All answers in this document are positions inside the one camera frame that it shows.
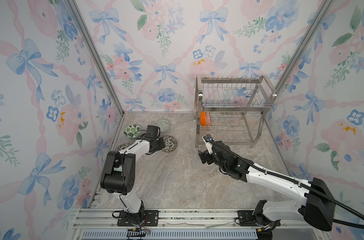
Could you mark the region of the pink purple bowl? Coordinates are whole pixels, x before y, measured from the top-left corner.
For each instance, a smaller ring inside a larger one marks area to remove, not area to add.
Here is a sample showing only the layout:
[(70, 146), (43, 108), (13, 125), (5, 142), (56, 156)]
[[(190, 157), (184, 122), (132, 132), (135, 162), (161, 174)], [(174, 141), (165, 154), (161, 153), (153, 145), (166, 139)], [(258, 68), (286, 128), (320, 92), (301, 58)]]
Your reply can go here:
[(207, 126), (211, 126), (212, 125), (212, 121), (211, 121), (210, 112), (205, 112), (205, 114), (206, 114), (206, 125)]

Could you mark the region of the orange white bowl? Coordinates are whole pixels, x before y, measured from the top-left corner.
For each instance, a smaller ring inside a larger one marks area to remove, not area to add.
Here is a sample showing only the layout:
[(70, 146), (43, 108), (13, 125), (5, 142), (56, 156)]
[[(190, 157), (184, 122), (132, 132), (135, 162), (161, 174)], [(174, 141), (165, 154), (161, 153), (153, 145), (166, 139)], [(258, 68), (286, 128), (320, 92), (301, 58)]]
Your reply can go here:
[(206, 112), (202, 111), (200, 115), (200, 125), (207, 126)]

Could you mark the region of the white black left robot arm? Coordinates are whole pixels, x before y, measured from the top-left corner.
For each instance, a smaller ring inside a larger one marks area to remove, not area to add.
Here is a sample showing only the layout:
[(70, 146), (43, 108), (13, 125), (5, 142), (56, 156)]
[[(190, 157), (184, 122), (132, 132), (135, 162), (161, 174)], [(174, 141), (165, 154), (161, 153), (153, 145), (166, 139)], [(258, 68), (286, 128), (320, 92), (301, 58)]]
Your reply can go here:
[(110, 151), (102, 170), (100, 187), (114, 195), (123, 204), (120, 218), (130, 224), (141, 224), (145, 221), (144, 203), (132, 191), (135, 184), (136, 161), (142, 156), (154, 154), (165, 147), (157, 126), (148, 125), (144, 134), (135, 142), (120, 151)]

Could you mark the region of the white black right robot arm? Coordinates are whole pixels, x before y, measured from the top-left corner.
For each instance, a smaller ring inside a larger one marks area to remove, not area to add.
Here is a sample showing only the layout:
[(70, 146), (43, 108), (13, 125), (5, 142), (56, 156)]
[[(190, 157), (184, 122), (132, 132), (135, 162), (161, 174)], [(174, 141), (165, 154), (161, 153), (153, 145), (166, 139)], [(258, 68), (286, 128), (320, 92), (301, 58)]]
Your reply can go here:
[(331, 202), (333, 195), (324, 181), (281, 175), (237, 157), (221, 141), (206, 146), (207, 150), (198, 152), (203, 164), (216, 164), (223, 174), (235, 180), (261, 185), (290, 199), (283, 202), (260, 200), (252, 214), (239, 219), (240, 224), (273, 227), (281, 220), (292, 220), (306, 222), (325, 232), (332, 230), (335, 204)]

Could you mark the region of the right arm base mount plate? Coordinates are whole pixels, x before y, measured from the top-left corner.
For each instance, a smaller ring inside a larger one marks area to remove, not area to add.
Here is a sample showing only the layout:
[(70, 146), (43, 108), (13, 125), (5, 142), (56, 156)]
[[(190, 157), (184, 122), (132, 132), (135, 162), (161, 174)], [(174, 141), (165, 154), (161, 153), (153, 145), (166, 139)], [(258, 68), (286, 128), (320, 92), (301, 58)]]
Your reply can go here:
[(236, 223), (242, 227), (280, 227), (280, 221), (271, 221), (263, 213), (254, 213), (254, 210), (239, 210)]

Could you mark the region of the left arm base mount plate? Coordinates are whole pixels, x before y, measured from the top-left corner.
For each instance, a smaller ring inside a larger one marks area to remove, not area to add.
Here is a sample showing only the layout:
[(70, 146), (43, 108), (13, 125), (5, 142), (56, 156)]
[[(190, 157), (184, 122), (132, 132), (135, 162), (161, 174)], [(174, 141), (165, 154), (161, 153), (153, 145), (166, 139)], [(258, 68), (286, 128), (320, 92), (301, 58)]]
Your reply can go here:
[(118, 227), (156, 227), (159, 222), (158, 210), (144, 210), (139, 211), (136, 214), (127, 213), (125, 211), (120, 211), (117, 218)]

